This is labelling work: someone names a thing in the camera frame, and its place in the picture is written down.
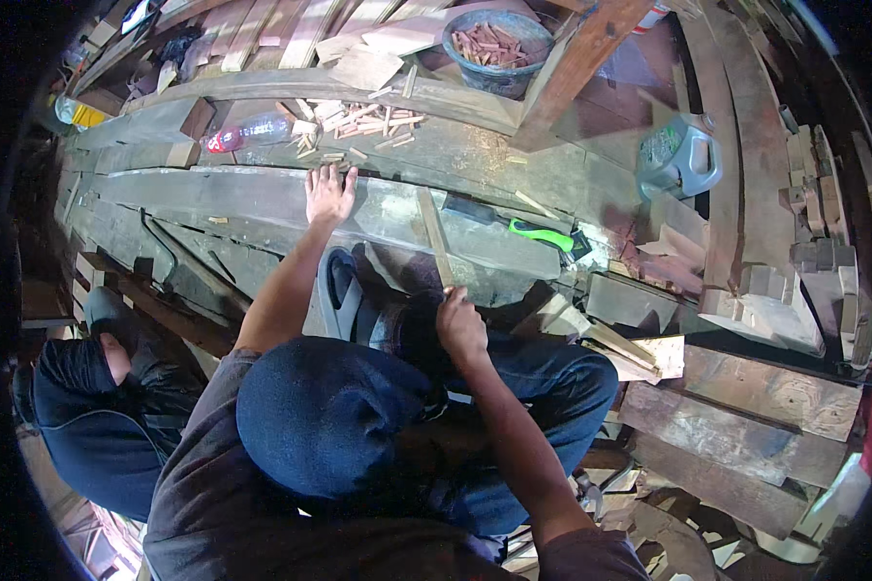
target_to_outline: green chisel handle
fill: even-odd
[[[560,234],[552,229],[541,228],[540,226],[535,226],[534,224],[524,222],[517,218],[511,219],[511,225],[508,226],[508,229],[515,234],[520,234],[531,240],[542,242],[545,245],[558,248],[563,252],[571,252],[572,248],[575,246],[575,241],[565,234]]]

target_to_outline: hand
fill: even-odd
[[[329,223],[333,227],[343,223],[355,203],[355,180],[358,168],[349,168],[346,188],[343,189],[336,164],[320,166],[307,172],[304,189],[307,190],[307,222]]]
[[[436,312],[436,334],[442,348],[462,373],[483,363],[490,365],[487,329],[475,306],[466,300],[468,289],[449,286],[445,296]]]

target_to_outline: dark t-shirt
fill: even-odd
[[[245,453],[236,394],[258,354],[225,357],[164,467],[143,543],[162,581],[206,579],[523,579],[433,520],[329,523],[298,515]],[[627,536],[584,530],[539,552],[544,580],[648,579]]]

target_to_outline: chisel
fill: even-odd
[[[442,203],[442,209],[446,212],[453,212],[457,215],[463,215],[468,219],[474,220],[479,224],[489,225],[493,222],[507,226],[507,229],[515,234],[520,234],[525,238],[536,240],[545,245],[558,248],[563,252],[571,252],[575,247],[575,241],[570,236],[559,233],[553,229],[542,228],[535,224],[530,224],[517,217],[506,218],[498,215],[494,208],[483,203],[472,202],[465,198],[448,194],[445,196],[445,202]]]

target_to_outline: bottle label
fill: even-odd
[[[652,133],[639,144],[637,171],[662,168],[682,145],[682,136],[671,125]]]

